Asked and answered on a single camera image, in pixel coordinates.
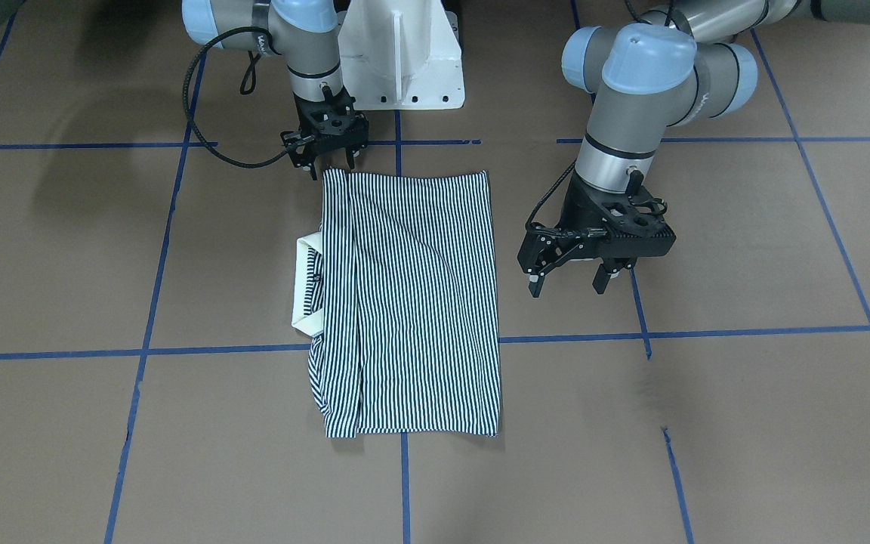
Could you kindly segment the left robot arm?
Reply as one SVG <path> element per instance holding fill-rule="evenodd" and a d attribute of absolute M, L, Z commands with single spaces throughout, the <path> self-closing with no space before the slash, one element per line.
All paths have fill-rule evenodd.
<path fill-rule="evenodd" d="M 594 96 L 558 224 L 529 216 L 518 263 L 532 296 L 570 261 L 599 261 L 602 293 L 640 258 L 677 237 L 645 179 L 667 128 L 734 113 L 752 97 L 758 65 L 731 38 L 791 17 L 870 25 L 870 1 L 670 1 L 617 28 L 586 26 L 563 49 L 566 81 Z"/>

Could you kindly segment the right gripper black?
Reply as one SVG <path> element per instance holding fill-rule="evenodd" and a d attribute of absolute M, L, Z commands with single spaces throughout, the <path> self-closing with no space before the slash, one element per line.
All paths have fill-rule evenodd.
<path fill-rule="evenodd" d="M 294 101 L 299 128 L 280 134 L 292 161 L 301 161 L 301 170 L 318 181 L 318 157 L 343 149 L 348 169 L 355 170 L 360 151 L 369 143 L 369 121 L 353 106 L 348 90 L 324 88 L 320 100 L 295 95 Z"/>

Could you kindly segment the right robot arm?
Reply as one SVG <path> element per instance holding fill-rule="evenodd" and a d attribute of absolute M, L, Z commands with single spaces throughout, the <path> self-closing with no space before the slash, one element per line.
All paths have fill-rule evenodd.
<path fill-rule="evenodd" d="M 182 84 L 180 99 L 191 134 L 211 153 L 236 168 L 266 168 L 288 157 L 296 168 L 314 175 L 318 158 L 343 151 L 355 168 L 369 144 L 369 121 L 356 109 L 344 83 L 338 12 L 332 1 L 184 1 L 180 14 L 187 35 L 199 46 Z M 242 92 L 252 91 L 258 62 L 285 61 L 299 126 L 280 135 L 281 150 L 272 159 L 242 162 L 218 151 L 199 130 L 191 104 L 191 80 L 211 49 L 245 51 L 251 56 Z"/>

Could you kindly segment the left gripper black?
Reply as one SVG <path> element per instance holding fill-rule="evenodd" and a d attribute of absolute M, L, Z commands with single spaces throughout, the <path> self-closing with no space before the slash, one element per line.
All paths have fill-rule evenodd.
<path fill-rule="evenodd" d="M 517 254 L 529 277 L 532 297 L 541 296 L 545 279 L 568 261 L 601 259 L 591 285 L 604 294 L 625 273 L 633 279 L 638 258 L 663 257 L 677 235 L 664 218 L 668 210 L 643 185 L 643 173 L 624 176 L 624 193 L 609 193 L 585 183 L 576 172 L 563 176 L 567 186 L 558 224 L 546 227 L 529 214 Z"/>

